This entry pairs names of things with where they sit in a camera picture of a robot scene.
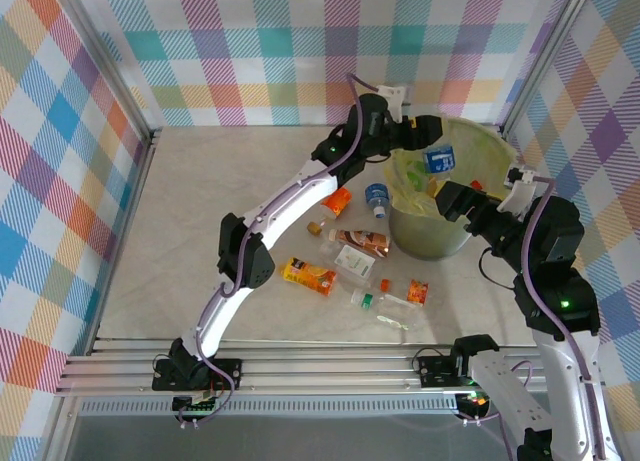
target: white bracket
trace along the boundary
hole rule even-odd
[[[469,359],[472,379],[494,403],[519,444],[528,428],[551,429],[551,415],[529,394],[520,379],[509,369],[500,351],[482,351]]]
[[[537,173],[524,168],[520,168],[520,172],[522,173],[522,179],[513,183],[509,195],[496,208],[499,213],[506,211],[512,213],[516,218],[520,218],[527,212],[536,194],[536,182],[533,181],[533,178]],[[505,185],[510,184],[508,180],[505,180]]]
[[[402,122],[402,103],[404,102],[404,97],[406,94],[407,88],[404,86],[377,86],[378,94],[387,100],[389,104],[389,113],[391,113],[391,117],[396,123]]]

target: clear plastic bottle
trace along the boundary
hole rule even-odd
[[[418,305],[402,301],[377,290],[357,288],[351,295],[351,304],[372,311],[376,319],[397,329],[408,331],[415,323]]]

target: orange package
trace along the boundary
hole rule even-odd
[[[329,296],[336,280],[336,272],[319,266],[312,266],[298,258],[290,258],[280,268],[285,281],[301,284],[309,289]]]

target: black bracket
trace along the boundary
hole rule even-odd
[[[468,377],[469,358],[480,351],[498,351],[498,345],[488,334],[465,336],[454,341],[449,356],[421,356],[417,358],[420,386],[475,386]]]
[[[417,361],[422,388],[460,386],[455,364],[449,356],[420,356]]]
[[[240,387],[242,378],[242,360],[214,359],[209,361],[227,373],[234,381],[235,388]],[[229,389],[229,382],[212,371],[203,361],[192,356],[178,338],[171,343],[169,354],[158,359],[154,366],[154,377],[151,383],[153,391],[205,391]]]
[[[247,232],[244,218],[235,214],[227,214],[220,223],[220,243],[218,245],[218,269],[229,279],[236,279],[238,274],[238,260],[240,244]],[[273,274],[275,263],[262,242],[262,235],[252,233],[244,250],[241,287],[256,289],[262,286]]]
[[[240,359],[211,359],[211,363],[227,373],[234,382],[234,388],[240,387],[242,379],[242,360]],[[151,383],[153,391],[206,391],[214,388],[219,391],[229,389],[229,382],[214,371],[211,371],[204,363],[194,365],[194,373],[202,369],[206,376],[201,376],[198,384],[193,383],[182,375],[171,359],[158,359],[155,364],[155,373]]]

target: small orange object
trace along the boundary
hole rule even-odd
[[[411,280],[409,284],[409,294],[407,294],[407,301],[411,301],[416,304],[424,304],[427,300],[427,292],[429,291],[429,285],[427,283],[421,283],[415,279]]]
[[[351,201],[351,193],[344,186],[322,202],[325,215],[336,219]]]
[[[389,292],[389,288],[391,287],[391,281],[388,279],[383,279],[380,281],[380,291],[383,293]]]

